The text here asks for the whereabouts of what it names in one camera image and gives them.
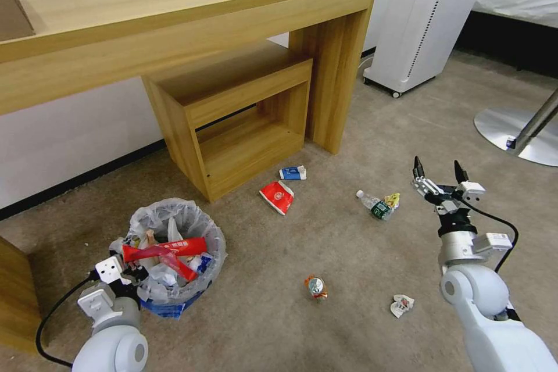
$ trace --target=carpet floor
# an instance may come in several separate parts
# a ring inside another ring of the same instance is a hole
[[[438,218],[410,186],[415,155],[427,176],[445,184],[455,181],[457,159],[488,191],[480,206],[521,231],[500,273],[523,321],[558,356],[558,170],[507,155],[473,125],[493,106],[536,110],[556,84],[454,52],[442,74],[400,99],[359,78],[336,156],[307,143],[208,204],[162,150],[2,221],[0,235],[29,255],[45,314],[107,257],[138,207],[173,196],[198,202],[223,230],[228,257],[179,320],[142,311],[150,371],[471,371],[460,323],[438,291]],[[299,164],[308,180],[290,183],[295,199],[282,217],[257,191],[280,167]],[[400,192],[400,208],[377,221],[355,198],[358,189]],[[473,223],[481,232],[509,232],[477,215]],[[303,286],[309,274],[328,286],[322,304]],[[399,293],[416,302],[397,320],[389,305]],[[47,351],[67,360],[91,333],[76,299],[46,329]],[[7,347],[0,363],[12,372],[67,370]]]

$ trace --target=soda can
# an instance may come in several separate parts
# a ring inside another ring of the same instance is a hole
[[[327,298],[326,284],[321,278],[318,278],[314,275],[310,275],[304,281],[304,285],[310,292],[312,298],[314,298],[315,300],[321,301]]]

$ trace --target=red plastic packaging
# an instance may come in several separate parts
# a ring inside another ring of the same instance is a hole
[[[195,256],[207,251],[204,237],[189,238],[180,241],[160,243],[145,249],[123,245],[124,262],[147,259],[149,257],[162,256],[173,253],[175,256]]]
[[[161,262],[174,269],[180,276],[188,282],[193,281],[198,277],[198,274],[181,262],[178,257],[172,253],[167,253],[159,256]]]
[[[293,191],[281,181],[271,182],[260,190],[260,195],[281,215],[285,215],[294,198]]]
[[[189,238],[180,241],[161,243],[145,249],[123,245],[124,262],[159,257],[160,261],[174,269],[180,276],[191,282],[198,274],[178,259],[178,256],[195,256],[207,251],[203,237]]]

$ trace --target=black cable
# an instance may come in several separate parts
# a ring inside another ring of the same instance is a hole
[[[39,328],[37,329],[37,334],[35,335],[35,346],[37,347],[37,352],[39,352],[39,354],[44,357],[47,360],[50,360],[51,362],[57,363],[57,364],[61,364],[62,366],[67,366],[68,368],[71,369],[71,367],[73,366],[73,363],[67,362],[65,360],[62,359],[58,359],[57,357],[51,356],[48,353],[46,353],[41,345],[41,334],[43,329],[45,328],[45,325],[48,321],[48,319],[50,318],[50,316],[52,314],[54,314],[54,311],[56,311],[58,309],[58,307],[60,305],[62,305],[62,303],[68,299],[70,297],[71,294],[73,294],[74,292],[76,292],[79,288],[81,288],[83,285],[85,285],[87,282],[92,281],[92,280],[97,280],[99,278],[98,273],[96,272],[96,270],[92,270],[89,272],[89,275],[83,279],[81,282],[79,282],[76,286],[74,286],[72,289],[70,289],[68,292],[66,292],[66,294],[61,297],[52,307],[52,309],[50,310],[50,312],[46,315],[45,318],[43,318],[43,320],[41,321],[41,324],[39,324]]]
[[[508,227],[510,227],[513,232],[513,240],[511,241],[511,248],[508,249],[508,251],[506,252],[506,254],[503,255],[503,257],[500,259],[500,261],[498,262],[498,264],[496,265],[496,268],[494,269],[494,271],[496,273],[498,273],[498,271],[500,270],[500,268],[502,267],[502,265],[504,264],[504,262],[506,261],[506,259],[509,257],[510,253],[512,252],[512,250],[516,247],[517,245],[517,240],[519,239],[519,230],[516,228],[516,226],[514,224],[512,224],[509,221],[506,221],[502,218],[498,218],[497,216],[491,215],[488,212],[484,212],[483,210],[480,210],[478,208],[475,208],[473,205],[471,205],[470,203],[466,202],[463,200],[463,198],[461,196],[456,196],[456,199],[460,202],[463,202],[465,205],[467,205],[469,208],[471,208],[473,211],[478,212],[480,215],[484,215],[485,217],[488,217],[490,219],[493,219],[495,221],[498,221],[502,224],[507,225]]]

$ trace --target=trash can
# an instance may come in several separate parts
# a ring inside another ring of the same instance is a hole
[[[213,257],[203,273],[182,286],[180,284],[172,287],[162,285],[156,282],[151,277],[152,275],[141,281],[138,296],[144,308],[160,317],[179,318],[182,312],[205,292],[221,272],[227,256],[225,237],[221,229],[194,201],[178,198],[164,199],[139,208],[130,219],[130,230],[124,243],[139,248],[146,247],[146,231],[148,230],[154,231],[158,242],[204,237],[207,253]],[[153,266],[148,264],[144,267],[149,271]]]

